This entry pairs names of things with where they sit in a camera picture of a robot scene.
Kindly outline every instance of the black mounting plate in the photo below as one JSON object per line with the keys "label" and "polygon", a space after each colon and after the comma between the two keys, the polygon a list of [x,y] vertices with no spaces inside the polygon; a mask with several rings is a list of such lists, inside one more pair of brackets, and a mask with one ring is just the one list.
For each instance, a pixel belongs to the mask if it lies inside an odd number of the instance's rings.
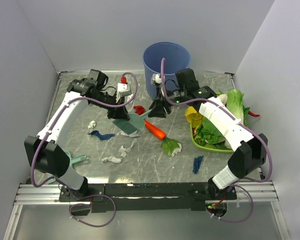
{"label": "black mounting plate", "polygon": [[[113,199],[118,211],[135,210],[171,210],[191,209],[205,211],[205,201],[212,199],[208,193],[207,182],[170,182],[170,183],[105,183],[89,184],[89,195],[104,194]],[[236,200],[233,190],[226,192],[227,200]],[[113,211],[113,205],[103,197],[78,200],[73,198],[64,188],[61,188],[60,202],[92,203],[92,213]]]}

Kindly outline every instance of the table surface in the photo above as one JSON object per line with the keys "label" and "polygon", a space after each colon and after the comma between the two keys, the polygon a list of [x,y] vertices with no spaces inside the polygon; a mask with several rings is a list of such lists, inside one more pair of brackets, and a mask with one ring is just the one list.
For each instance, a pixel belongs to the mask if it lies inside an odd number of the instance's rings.
{"label": "table surface", "polygon": [[[88,72],[61,73],[59,86],[49,114],[51,118],[65,96],[69,83],[74,79],[82,79]],[[108,86],[116,86],[122,74],[107,73]],[[214,91],[228,92],[233,89],[232,77],[229,74],[197,72],[196,79],[200,86],[208,85]],[[133,104],[127,106],[128,112],[134,112],[133,105],[141,105],[148,109],[152,103],[147,94],[145,75],[136,74],[138,92]],[[182,151],[174,157],[167,156],[161,149],[162,141],[154,137],[146,128],[140,131],[141,136],[132,138],[117,134],[118,129],[112,120],[107,118],[107,111],[95,105],[89,105],[78,117],[63,150],[72,156],[87,155],[87,160],[74,165],[74,169],[88,178],[89,183],[177,183],[177,182],[206,182],[220,170],[229,160],[231,154],[212,153],[202,151],[191,141],[190,126],[185,118],[187,106],[172,108],[167,118],[148,118],[147,120],[163,130],[171,139],[182,144]],[[88,135],[88,124],[96,122],[95,130],[101,134],[117,134],[107,141],[100,141],[96,136]],[[133,148],[122,158],[121,163],[101,162],[102,158],[120,157],[119,148],[129,147],[135,141]],[[197,174],[193,171],[194,158],[203,155],[203,160]],[[260,179],[257,170],[250,177]],[[41,179],[38,172],[36,179]]]}

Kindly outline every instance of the blue bucket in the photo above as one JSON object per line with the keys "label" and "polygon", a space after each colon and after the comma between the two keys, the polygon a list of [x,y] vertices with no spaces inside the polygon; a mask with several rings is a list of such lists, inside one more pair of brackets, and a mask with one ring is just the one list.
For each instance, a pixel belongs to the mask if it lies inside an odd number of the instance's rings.
{"label": "blue bucket", "polygon": [[[161,59],[165,58],[164,79],[174,80],[177,83],[176,72],[189,67],[191,58],[188,51],[172,42],[158,42],[149,46],[143,53],[146,91],[152,99],[156,97],[156,86],[151,84],[153,74],[160,74]],[[166,83],[167,90],[176,90],[172,81]]]}

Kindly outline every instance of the blue rag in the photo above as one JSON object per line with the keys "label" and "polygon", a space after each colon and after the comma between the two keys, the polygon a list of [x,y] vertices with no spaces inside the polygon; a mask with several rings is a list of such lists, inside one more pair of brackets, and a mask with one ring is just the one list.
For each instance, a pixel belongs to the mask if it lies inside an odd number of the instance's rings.
{"label": "blue rag", "polygon": [[198,157],[194,158],[194,161],[193,161],[193,170],[192,170],[192,172],[194,174],[197,174],[197,172],[199,171],[199,168],[200,168],[200,165],[201,165],[201,161],[202,161],[203,158],[204,158],[204,156],[198,156]]}
{"label": "blue rag", "polygon": [[113,134],[113,133],[108,133],[108,134],[102,135],[102,134],[100,134],[100,132],[98,130],[93,130],[92,132],[88,132],[88,135],[94,135],[94,136],[98,137],[101,141],[109,140],[110,138],[115,136],[115,134]]}

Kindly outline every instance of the white wall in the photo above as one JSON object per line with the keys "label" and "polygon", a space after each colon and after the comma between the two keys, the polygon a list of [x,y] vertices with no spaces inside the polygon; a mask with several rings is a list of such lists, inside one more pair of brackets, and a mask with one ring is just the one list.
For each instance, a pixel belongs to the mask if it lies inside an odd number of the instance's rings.
{"label": "white wall", "polygon": [[273,181],[293,240],[300,240],[300,0],[275,0],[235,84],[261,114],[253,128],[269,140]]}
{"label": "white wall", "polygon": [[17,0],[57,71],[142,70],[176,42],[192,68],[236,72],[274,0]]}
{"label": "white wall", "polygon": [[57,73],[15,0],[0,0],[0,239],[30,168],[23,146],[45,124]]}

